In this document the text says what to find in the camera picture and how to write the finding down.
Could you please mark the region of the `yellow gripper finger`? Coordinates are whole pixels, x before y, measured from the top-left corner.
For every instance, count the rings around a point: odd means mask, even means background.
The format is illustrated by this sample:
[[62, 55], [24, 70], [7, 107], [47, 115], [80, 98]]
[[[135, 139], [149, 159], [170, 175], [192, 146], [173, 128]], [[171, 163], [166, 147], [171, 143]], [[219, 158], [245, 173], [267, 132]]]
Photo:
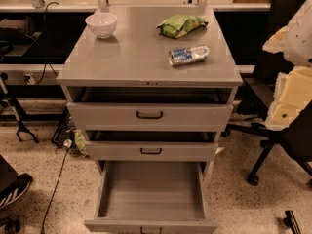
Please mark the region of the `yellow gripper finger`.
[[312, 69], [296, 66], [288, 74], [280, 72], [265, 127], [273, 131], [287, 128], [312, 100]]

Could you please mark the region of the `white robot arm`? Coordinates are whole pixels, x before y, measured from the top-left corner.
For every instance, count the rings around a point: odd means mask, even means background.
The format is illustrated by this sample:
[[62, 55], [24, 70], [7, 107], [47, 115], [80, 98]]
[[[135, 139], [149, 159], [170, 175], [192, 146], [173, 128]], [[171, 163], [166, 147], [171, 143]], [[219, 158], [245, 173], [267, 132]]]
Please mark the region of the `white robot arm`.
[[288, 74], [278, 74], [265, 119], [266, 128], [281, 131], [312, 101], [312, 0], [306, 0], [262, 49], [273, 54], [282, 52], [284, 60], [293, 64]]

